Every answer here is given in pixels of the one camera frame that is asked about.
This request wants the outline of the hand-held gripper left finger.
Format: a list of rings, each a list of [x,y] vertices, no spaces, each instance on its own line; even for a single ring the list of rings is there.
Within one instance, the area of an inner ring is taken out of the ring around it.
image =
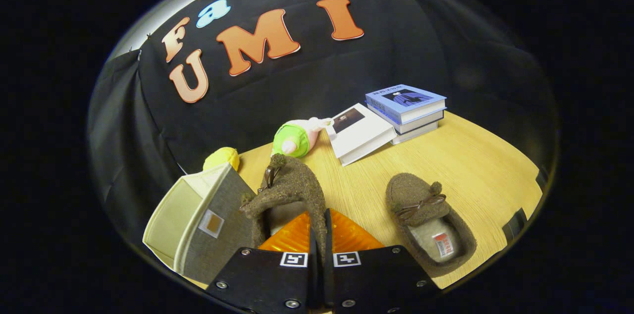
[[[312,314],[317,241],[305,211],[259,247],[240,247],[205,292],[241,313]]]

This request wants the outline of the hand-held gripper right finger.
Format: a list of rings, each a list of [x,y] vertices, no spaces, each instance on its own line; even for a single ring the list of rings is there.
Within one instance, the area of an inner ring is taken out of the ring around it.
[[[324,305],[334,314],[421,314],[441,294],[403,246],[336,253],[330,209],[324,219]]]

